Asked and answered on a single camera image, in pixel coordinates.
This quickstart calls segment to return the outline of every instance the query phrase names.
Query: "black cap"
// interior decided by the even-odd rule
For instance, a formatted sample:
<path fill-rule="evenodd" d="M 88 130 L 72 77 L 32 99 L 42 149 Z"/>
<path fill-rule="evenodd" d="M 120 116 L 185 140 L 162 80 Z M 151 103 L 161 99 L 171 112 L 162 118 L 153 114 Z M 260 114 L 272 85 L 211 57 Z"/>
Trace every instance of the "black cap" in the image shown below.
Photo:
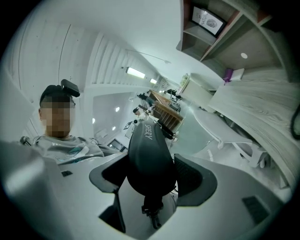
<path fill-rule="evenodd" d="M 52 102 L 73 102 L 72 96 L 65 93 L 60 85 L 49 85 L 46 87 L 39 101 L 40 106 L 45 97 L 53 97 Z"/>
<path fill-rule="evenodd" d="M 136 107 L 136 108 L 133 110 L 133 113 L 136 113 L 138 110 L 139 110 L 139 108 Z"/>

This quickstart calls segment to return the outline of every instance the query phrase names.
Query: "purple object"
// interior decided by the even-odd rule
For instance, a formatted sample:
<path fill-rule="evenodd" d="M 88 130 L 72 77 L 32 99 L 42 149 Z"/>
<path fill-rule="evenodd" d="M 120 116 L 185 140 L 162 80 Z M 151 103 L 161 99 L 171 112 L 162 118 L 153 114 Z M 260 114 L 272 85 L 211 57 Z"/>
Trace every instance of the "purple object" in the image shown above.
<path fill-rule="evenodd" d="M 226 85 L 226 83 L 231 82 L 230 79 L 231 79 L 232 75 L 233 75 L 233 69 L 231 69 L 231 68 L 226 69 L 225 76 L 223 77 L 223 80 L 225 82 L 224 85 Z"/>

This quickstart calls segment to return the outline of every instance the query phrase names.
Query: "ceiling light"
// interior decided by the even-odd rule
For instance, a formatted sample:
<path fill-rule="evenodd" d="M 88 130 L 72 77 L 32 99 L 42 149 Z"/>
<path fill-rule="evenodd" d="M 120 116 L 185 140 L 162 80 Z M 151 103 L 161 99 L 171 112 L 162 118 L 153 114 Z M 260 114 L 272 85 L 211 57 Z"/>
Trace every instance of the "ceiling light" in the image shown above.
<path fill-rule="evenodd" d="M 242 56 L 242 58 L 244 58 L 244 59 L 247 59 L 247 58 L 248 58 L 248 55 L 247 55 L 247 54 L 245 54 L 245 53 L 243 53 L 243 52 L 242 52 L 240 55 L 241 55 L 241 56 Z"/>
<path fill-rule="evenodd" d="M 127 67 L 126 68 L 126 73 L 131 74 L 131 75 L 136 76 L 136 77 L 140 77 L 140 78 L 144 78 L 145 77 L 144 73 L 141 73 L 140 71 L 135 70 L 132 67 Z"/>
<path fill-rule="evenodd" d="M 156 84 L 157 81 L 155 79 L 151 78 L 150 83 Z"/>

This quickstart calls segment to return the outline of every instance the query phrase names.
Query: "gray shirt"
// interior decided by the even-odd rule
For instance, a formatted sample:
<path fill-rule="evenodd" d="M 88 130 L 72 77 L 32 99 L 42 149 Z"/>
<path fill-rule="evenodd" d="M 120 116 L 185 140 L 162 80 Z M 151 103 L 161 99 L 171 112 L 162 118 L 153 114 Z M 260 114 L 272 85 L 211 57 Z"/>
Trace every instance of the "gray shirt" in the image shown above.
<path fill-rule="evenodd" d="M 101 145 L 94 138 L 69 136 L 64 139 L 38 136 L 32 147 L 45 158 L 52 158 L 58 164 L 77 163 L 88 158 L 105 157 L 119 151 Z"/>

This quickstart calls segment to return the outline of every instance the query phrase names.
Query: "recessed light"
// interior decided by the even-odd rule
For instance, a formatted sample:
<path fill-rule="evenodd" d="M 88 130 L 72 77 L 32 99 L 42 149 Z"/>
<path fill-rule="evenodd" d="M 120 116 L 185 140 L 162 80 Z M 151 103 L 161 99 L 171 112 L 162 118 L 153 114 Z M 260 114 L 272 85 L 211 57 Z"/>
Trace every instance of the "recessed light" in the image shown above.
<path fill-rule="evenodd" d="M 155 79 L 151 78 L 150 83 L 156 84 L 157 81 Z"/>
<path fill-rule="evenodd" d="M 142 72 L 140 72 L 138 70 L 135 70 L 132 67 L 127 67 L 126 68 L 126 73 L 131 74 L 131 75 L 136 76 L 136 77 L 140 77 L 140 78 L 144 78 L 145 77 L 144 73 L 142 73 Z"/>
<path fill-rule="evenodd" d="M 248 58 L 248 55 L 247 55 L 247 54 L 245 54 L 245 53 L 243 53 L 243 52 L 242 52 L 240 55 L 241 55 L 241 56 L 242 56 L 242 58 L 244 58 L 244 59 L 247 59 L 247 58 Z"/>

